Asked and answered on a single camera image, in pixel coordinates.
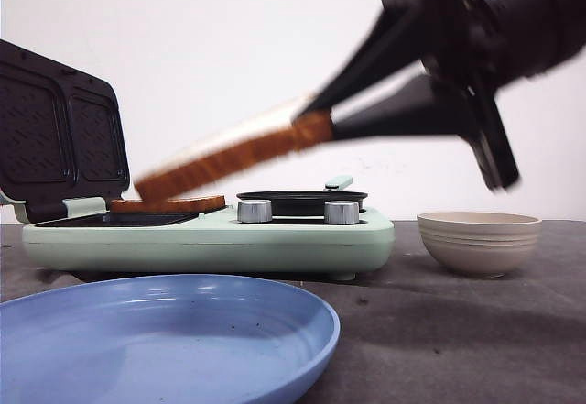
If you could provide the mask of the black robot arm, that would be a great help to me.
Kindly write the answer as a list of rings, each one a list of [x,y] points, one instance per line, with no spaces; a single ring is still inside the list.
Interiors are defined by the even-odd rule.
[[[366,40],[308,110],[329,110],[420,61],[424,74],[335,123],[334,138],[456,135],[471,146],[486,186],[505,189],[519,173],[497,91],[584,45],[585,0],[382,0]]]

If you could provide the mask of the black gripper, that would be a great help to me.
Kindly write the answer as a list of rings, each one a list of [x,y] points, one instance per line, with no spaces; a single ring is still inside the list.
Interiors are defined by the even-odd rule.
[[[426,70],[397,92],[333,124],[333,138],[456,135],[472,148],[486,186],[517,182],[519,172],[494,100],[485,62],[489,35],[466,0],[382,0],[364,42],[307,104],[324,111],[420,60]]]

